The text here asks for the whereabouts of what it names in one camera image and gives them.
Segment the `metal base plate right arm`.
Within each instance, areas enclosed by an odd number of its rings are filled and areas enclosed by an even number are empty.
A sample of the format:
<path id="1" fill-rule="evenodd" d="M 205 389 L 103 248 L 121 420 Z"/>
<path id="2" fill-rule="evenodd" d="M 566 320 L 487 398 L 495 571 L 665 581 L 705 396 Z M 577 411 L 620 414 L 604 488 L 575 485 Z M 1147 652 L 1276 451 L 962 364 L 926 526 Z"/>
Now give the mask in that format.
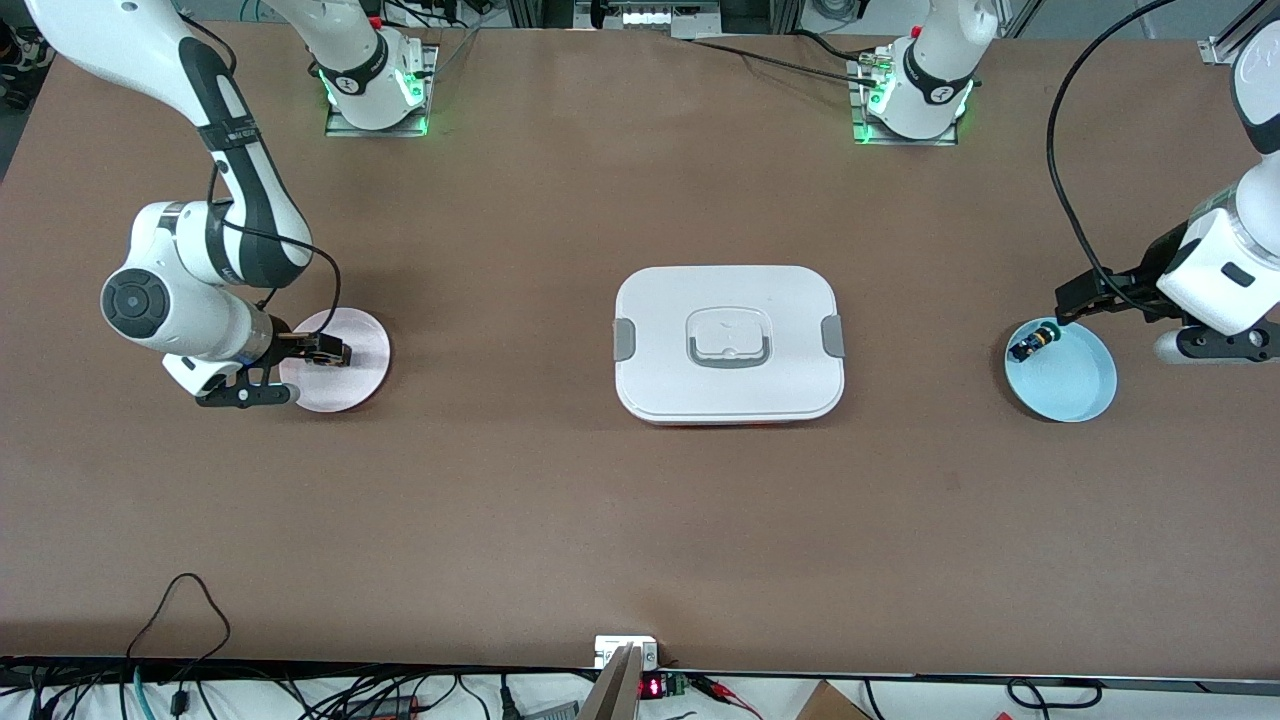
<path id="1" fill-rule="evenodd" d="M 393 81 L 397 82 L 397 87 L 399 88 L 398 99 L 410 106 L 407 113 L 392 126 L 378 129 L 366 129 L 353 126 L 349 119 L 342 114 L 337 101 L 333 97 L 329 97 L 329 109 L 325 119 L 325 136 L 416 138 L 428 135 L 439 46 L 435 44 L 422 46 L 417 40 L 410 41 L 410 45 L 412 47 L 404 55 L 410 70 L 393 77 Z"/>

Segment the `metal base plate left arm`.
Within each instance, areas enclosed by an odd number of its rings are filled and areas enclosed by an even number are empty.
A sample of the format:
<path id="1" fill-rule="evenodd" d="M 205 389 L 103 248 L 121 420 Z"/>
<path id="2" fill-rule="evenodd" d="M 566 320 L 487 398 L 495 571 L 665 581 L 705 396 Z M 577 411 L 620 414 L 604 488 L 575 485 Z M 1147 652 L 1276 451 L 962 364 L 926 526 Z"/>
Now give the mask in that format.
<path id="1" fill-rule="evenodd" d="M 893 60 L 884 55 L 886 50 L 863 53 L 846 61 L 855 141 L 882 146 L 954 146 L 972 82 L 963 83 L 957 92 L 943 87 L 946 101 L 931 105 L 915 86 L 896 79 Z"/>

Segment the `white lidded box grey latches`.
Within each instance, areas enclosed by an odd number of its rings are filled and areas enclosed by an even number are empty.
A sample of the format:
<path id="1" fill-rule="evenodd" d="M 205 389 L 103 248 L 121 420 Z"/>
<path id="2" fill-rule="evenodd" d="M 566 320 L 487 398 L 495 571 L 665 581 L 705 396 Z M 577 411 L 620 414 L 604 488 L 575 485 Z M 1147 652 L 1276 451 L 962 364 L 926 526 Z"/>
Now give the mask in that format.
<path id="1" fill-rule="evenodd" d="M 650 266 L 614 300 L 614 391 L 654 425 L 806 421 L 845 391 L 836 296 L 796 265 Z"/>

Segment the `round pink plate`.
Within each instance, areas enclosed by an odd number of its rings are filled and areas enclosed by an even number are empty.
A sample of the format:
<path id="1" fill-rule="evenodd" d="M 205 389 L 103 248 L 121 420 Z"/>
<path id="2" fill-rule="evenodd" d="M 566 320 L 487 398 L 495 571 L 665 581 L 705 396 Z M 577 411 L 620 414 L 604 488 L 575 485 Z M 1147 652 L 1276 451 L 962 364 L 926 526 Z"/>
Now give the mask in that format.
<path id="1" fill-rule="evenodd" d="M 300 392 L 296 404 L 312 413 L 343 413 L 371 398 L 385 380 L 392 359 L 390 336 L 371 314 L 338 307 L 324 332 L 351 350 L 344 366 L 321 366 L 287 359 L 279 378 Z"/>

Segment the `round light blue plate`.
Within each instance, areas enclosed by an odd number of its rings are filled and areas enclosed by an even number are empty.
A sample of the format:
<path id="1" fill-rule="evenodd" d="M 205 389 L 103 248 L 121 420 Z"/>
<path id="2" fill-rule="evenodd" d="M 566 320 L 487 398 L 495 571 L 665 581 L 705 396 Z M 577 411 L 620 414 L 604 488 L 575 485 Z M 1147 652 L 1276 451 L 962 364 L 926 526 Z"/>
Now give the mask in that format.
<path id="1" fill-rule="evenodd" d="M 1061 338 L 1024 363 L 1010 363 L 1010 345 L 1041 322 L 1055 322 Z M 1117 392 L 1116 363 L 1103 341 L 1083 325 L 1060 325 L 1053 318 L 1018 325 L 1006 343 L 1002 369 L 1019 404 L 1048 421 L 1093 420 L 1110 407 Z"/>

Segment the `black power adapter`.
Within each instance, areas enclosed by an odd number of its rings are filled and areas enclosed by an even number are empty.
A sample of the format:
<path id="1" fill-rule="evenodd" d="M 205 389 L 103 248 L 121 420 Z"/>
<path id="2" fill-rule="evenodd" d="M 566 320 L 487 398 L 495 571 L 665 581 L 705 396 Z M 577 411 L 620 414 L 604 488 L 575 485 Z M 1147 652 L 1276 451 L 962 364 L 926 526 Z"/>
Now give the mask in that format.
<path id="1" fill-rule="evenodd" d="M 396 694 L 352 700 L 338 712 L 338 720 L 419 720 L 430 710 L 417 696 Z"/>

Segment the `white mounting block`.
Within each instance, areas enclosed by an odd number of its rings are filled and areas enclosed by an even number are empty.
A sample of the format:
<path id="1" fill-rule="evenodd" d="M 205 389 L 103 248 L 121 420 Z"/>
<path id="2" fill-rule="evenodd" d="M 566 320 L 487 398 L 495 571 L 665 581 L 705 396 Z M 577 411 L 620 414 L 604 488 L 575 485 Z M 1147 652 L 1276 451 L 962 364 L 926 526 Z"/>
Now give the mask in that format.
<path id="1" fill-rule="evenodd" d="M 655 671 L 660 664 L 660 646 L 652 635 L 596 635 L 594 642 L 593 667 L 602 670 L 612 655 L 623 646 L 636 646 L 641 650 L 643 670 Z"/>

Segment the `brown cardboard piece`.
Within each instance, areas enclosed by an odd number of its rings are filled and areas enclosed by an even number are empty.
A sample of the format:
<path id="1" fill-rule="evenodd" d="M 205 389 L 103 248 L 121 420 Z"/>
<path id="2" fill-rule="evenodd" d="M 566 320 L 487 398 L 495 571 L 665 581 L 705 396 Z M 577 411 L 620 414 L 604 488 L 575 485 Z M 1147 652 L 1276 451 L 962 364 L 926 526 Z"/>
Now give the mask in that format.
<path id="1" fill-rule="evenodd" d="M 795 720 L 874 720 L 827 680 L 818 680 Z"/>

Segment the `blue switch with green button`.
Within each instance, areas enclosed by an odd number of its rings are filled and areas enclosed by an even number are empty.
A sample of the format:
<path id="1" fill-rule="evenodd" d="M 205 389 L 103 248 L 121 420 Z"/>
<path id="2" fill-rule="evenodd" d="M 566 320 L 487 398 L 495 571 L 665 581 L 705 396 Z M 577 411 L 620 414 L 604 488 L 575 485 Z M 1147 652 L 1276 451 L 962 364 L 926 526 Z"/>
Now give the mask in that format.
<path id="1" fill-rule="evenodd" d="M 1010 363 L 1024 363 L 1051 343 L 1057 342 L 1062 336 L 1061 328 L 1055 322 L 1041 322 L 1010 345 L 1007 360 Z"/>

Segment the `aluminium frame corner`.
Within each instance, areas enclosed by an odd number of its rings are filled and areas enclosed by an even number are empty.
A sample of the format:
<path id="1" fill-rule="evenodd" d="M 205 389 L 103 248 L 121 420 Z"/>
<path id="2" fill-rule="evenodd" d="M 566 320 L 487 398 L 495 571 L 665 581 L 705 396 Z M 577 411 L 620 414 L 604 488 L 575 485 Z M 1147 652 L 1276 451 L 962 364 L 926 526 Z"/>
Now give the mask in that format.
<path id="1" fill-rule="evenodd" d="M 1197 42 L 1206 65 L 1230 65 L 1252 36 L 1267 23 L 1280 19 L 1280 0 L 1253 0 L 1216 35 Z"/>

